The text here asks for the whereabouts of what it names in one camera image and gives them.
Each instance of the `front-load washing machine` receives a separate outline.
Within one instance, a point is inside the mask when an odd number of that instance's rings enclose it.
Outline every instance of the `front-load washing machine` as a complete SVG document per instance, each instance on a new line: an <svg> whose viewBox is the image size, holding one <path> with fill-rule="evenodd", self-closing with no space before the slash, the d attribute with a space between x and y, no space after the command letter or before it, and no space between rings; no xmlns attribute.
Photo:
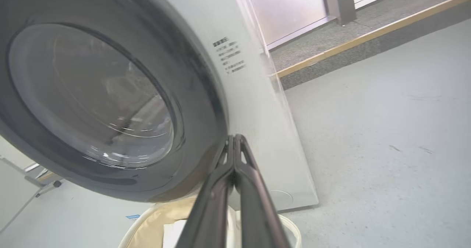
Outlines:
<svg viewBox="0 0 471 248"><path fill-rule="evenodd" d="M278 209L317 204L245 1L0 0L1 135L80 186L160 202L241 133Z"/></svg>

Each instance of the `laundry basket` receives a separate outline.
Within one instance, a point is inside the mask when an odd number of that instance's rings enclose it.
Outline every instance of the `laundry basket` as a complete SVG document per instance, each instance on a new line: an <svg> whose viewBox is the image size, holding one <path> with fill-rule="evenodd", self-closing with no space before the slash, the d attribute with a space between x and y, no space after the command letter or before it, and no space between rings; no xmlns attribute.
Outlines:
<svg viewBox="0 0 471 248"><path fill-rule="evenodd" d="M186 198L166 204L156 204L146 210L129 228L121 240L119 248L162 248L164 225L187 219L196 198ZM296 225L284 216L280 216L286 231L293 234L292 248L301 248L301 234ZM241 248L240 211L227 209L226 248Z"/></svg>

